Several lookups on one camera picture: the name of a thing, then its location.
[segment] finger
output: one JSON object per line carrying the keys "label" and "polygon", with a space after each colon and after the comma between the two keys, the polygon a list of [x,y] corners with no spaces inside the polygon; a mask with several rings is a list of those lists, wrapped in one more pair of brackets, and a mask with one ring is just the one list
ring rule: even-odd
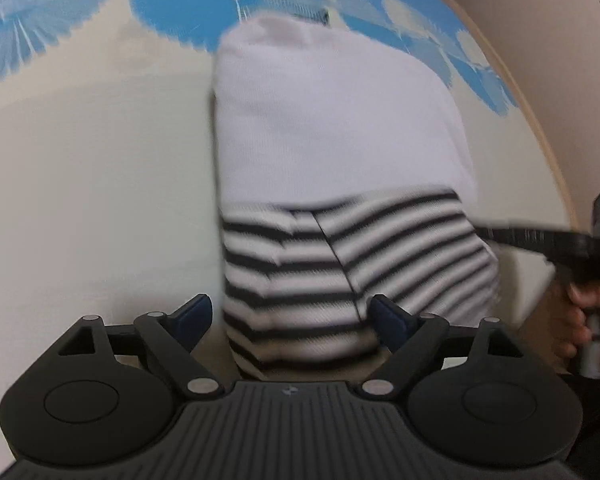
{"label": "finger", "polygon": [[562,311],[562,321],[574,328],[584,326],[586,320],[587,316],[578,306],[570,304]]}
{"label": "finger", "polygon": [[554,339],[569,341],[574,345],[582,345],[591,340],[591,330],[587,327],[574,327],[557,318],[549,320],[549,332]]}
{"label": "finger", "polygon": [[576,355],[576,347],[569,341],[554,341],[552,351],[562,359],[571,359]]}
{"label": "finger", "polygon": [[554,317],[564,317],[564,311],[566,308],[575,307],[578,310],[581,309],[580,306],[577,306],[573,301],[571,301],[567,292],[559,287],[557,290],[553,291],[551,294],[551,299],[549,300],[548,310],[549,313]]}
{"label": "finger", "polygon": [[564,296],[564,287],[562,286],[562,282],[557,278],[549,284],[549,294],[552,296]]}
{"label": "finger", "polygon": [[587,308],[600,306],[600,282],[583,285],[571,283],[567,289],[569,299],[579,307]]}

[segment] black and white stripes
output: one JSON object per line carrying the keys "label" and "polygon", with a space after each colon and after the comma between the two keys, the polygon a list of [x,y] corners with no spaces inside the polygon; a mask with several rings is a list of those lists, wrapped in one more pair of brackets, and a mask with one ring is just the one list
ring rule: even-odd
{"label": "black and white stripes", "polygon": [[227,335],[268,380],[360,379],[385,358],[366,301],[476,325],[497,262],[451,190],[365,195],[327,208],[225,206]]}

